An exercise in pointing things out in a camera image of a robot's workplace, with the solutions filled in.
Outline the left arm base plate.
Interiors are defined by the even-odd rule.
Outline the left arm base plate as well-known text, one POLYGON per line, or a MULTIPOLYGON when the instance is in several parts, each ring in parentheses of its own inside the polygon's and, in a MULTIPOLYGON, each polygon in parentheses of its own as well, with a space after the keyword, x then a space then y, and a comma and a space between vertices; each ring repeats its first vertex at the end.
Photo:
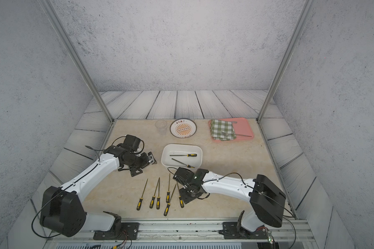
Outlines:
POLYGON ((139 223, 118 223, 112 226, 109 231, 96 231, 93 239, 94 240, 136 240, 139 223))

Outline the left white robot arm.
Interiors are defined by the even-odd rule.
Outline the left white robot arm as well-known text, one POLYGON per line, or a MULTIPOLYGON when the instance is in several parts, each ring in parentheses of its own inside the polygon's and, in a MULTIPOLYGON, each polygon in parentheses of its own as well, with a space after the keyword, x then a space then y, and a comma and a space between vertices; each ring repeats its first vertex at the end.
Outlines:
POLYGON ((83 201, 111 172, 128 166, 132 176, 153 165, 152 153, 133 153, 120 146, 109 146, 86 170, 60 187, 51 186, 43 194, 39 223, 58 235, 72 237, 79 232, 94 231, 100 239, 117 239, 124 229, 122 218, 104 211, 87 213, 83 201))

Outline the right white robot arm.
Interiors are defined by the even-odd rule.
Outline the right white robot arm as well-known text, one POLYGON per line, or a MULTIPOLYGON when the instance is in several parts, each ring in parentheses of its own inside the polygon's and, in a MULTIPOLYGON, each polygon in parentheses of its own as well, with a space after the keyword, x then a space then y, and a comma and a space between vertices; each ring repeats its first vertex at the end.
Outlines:
POLYGON ((240 224, 246 231, 253 232, 261 226, 280 228, 283 224, 286 195, 265 175, 244 179, 234 172, 237 178, 219 175, 206 169, 195 172, 178 168, 173 179, 181 188, 181 199, 187 204, 200 199, 203 194, 220 194, 249 203, 252 211, 240 215, 240 224))

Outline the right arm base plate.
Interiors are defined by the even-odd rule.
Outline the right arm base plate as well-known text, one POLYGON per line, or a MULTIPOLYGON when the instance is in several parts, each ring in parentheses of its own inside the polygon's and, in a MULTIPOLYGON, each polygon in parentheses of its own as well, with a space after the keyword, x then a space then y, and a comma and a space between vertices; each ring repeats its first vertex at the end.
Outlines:
POLYGON ((237 224, 237 222, 223 222, 222 229, 218 231, 224 239, 248 239, 248 240, 265 240, 269 234, 265 228, 259 228, 253 232, 246 230, 237 224))

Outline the low slanted yellow-black file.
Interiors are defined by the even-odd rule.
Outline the low slanted yellow-black file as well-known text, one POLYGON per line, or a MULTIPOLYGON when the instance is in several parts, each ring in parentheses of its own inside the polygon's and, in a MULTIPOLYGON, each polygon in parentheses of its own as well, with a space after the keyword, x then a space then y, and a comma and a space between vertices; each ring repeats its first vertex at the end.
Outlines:
POLYGON ((169 202, 167 203, 166 209, 165 209, 165 211, 164 211, 164 216, 167 216, 167 215, 168 215, 168 212, 169 212, 169 209, 170 209, 170 205, 171 205, 171 200, 172 200, 172 197, 173 197, 174 192, 175 192, 175 190, 176 190, 176 186, 177 186, 177 185, 174 186, 173 191, 172 191, 172 193, 171 193, 171 195, 170 195, 169 202))

